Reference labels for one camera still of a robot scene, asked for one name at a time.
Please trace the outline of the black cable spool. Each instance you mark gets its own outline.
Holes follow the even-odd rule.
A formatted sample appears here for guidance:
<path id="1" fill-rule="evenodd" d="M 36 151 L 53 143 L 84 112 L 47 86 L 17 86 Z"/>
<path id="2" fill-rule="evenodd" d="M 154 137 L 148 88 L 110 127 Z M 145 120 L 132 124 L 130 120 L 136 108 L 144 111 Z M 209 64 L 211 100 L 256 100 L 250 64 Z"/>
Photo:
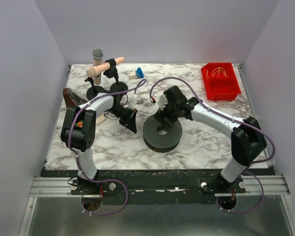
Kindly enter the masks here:
<path id="1" fill-rule="evenodd" d="M 177 120 L 174 123 L 168 119 L 159 122 L 152 115 L 143 125 L 143 140 L 148 148 L 155 152 L 165 153 L 174 150 L 180 143 L 182 126 Z"/>

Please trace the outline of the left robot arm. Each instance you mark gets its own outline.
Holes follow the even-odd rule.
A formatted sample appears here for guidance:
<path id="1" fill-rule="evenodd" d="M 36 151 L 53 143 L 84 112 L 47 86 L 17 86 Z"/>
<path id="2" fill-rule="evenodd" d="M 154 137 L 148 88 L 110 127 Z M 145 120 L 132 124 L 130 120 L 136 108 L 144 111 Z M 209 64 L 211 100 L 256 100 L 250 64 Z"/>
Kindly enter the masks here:
<path id="1" fill-rule="evenodd" d="M 137 109 L 120 105 L 121 94 L 99 93 L 95 98 L 77 107 L 66 110 L 60 139 L 74 153 L 78 167 L 78 184 L 94 189 L 100 183 L 96 180 L 98 169 L 93 161 L 91 147 L 95 140 L 96 119 L 106 111 L 119 119 L 119 123 L 137 133 Z"/>

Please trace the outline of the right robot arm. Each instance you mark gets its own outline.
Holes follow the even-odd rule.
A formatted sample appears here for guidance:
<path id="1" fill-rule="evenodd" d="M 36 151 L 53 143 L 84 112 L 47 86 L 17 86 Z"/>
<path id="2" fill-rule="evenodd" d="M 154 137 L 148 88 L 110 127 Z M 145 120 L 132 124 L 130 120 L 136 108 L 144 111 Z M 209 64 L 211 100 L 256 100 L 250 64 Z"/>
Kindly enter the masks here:
<path id="1" fill-rule="evenodd" d="M 195 96 L 187 99 L 178 86 L 155 92 L 151 98 L 159 107 L 158 121 L 175 122 L 185 118 L 208 125 L 231 140 L 232 158 L 220 174 L 228 183 L 234 182 L 267 147 L 259 123 L 253 117 L 233 117 L 209 107 Z"/>

